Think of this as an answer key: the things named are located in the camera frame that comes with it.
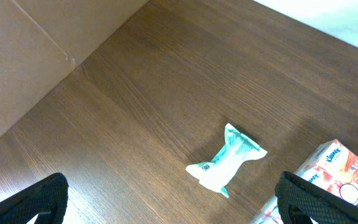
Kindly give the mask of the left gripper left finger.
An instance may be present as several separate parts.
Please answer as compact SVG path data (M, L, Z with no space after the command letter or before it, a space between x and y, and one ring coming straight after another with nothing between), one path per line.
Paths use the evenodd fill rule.
M0 223L62 224L67 210L68 182L54 173L0 202Z

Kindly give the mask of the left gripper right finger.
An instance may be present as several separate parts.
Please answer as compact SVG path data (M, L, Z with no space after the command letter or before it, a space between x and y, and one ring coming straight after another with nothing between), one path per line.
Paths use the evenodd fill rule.
M284 223L358 224L358 207L284 171L275 186Z

